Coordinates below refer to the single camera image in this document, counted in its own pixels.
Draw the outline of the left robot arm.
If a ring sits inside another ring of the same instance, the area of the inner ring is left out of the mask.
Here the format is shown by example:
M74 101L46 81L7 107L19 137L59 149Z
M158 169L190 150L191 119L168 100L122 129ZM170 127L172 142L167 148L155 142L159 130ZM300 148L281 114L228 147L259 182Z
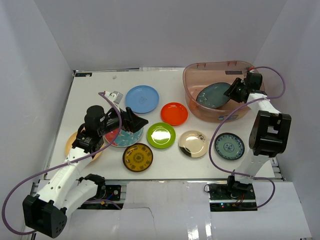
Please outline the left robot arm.
M90 174L77 187L72 187L102 148L103 137L121 129L135 133L147 124L148 120L137 116L129 107L119 112L114 108L105 112L100 105L89 107L64 160L65 165L35 196L27 195L23 200L25 225L48 237L58 237L72 212L90 198L99 200L105 196L105 179L99 175Z

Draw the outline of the red teal floral plate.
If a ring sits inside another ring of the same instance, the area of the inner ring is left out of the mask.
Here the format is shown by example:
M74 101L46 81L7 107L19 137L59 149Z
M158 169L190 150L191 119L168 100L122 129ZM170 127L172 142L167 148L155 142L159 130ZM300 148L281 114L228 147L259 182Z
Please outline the red teal floral plate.
M118 132L118 129L115 129L105 134L104 139L109 143L115 138L117 132ZM117 148L126 148L131 145L134 145L141 139L143 132L144 132L143 128L141 128L140 130L134 133L121 129L120 133L117 135L117 137L115 138L114 142L111 145Z

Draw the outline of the dark teal glazed plate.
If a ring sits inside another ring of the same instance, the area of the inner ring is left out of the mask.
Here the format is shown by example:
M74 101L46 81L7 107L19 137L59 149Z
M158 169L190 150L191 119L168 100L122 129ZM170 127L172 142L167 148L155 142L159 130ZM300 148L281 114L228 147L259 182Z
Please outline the dark teal glazed plate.
M230 97L224 95L230 86L226 82L213 83L200 91L196 97L196 102L209 109L222 107L230 100Z

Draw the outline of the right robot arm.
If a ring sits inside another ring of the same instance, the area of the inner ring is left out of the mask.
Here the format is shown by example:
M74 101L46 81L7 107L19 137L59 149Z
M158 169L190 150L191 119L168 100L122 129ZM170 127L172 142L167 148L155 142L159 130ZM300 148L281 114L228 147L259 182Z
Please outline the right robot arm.
M250 150L227 179L225 192L233 200L251 191L253 179L261 167L287 147L292 118L271 104L270 98L261 90L262 83L263 76L251 70L243 80L236 78L224 93L231 100L245 103L256 113L248 140Z

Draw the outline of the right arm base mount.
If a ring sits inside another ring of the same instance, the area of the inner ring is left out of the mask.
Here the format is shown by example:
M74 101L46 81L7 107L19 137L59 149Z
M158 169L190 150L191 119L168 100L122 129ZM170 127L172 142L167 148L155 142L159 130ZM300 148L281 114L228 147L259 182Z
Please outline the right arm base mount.
M209 207L212 213L256 211L257 201L253 189L244 193L229 191L226 184L208 183L203 187L208 194Z

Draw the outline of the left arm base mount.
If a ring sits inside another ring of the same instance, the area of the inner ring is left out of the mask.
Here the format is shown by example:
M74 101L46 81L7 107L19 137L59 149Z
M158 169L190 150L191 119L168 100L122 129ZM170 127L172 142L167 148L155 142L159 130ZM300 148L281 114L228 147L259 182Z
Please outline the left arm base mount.
M89 198L78 209L121 210L121 185L104 185L98 188L97 195Z

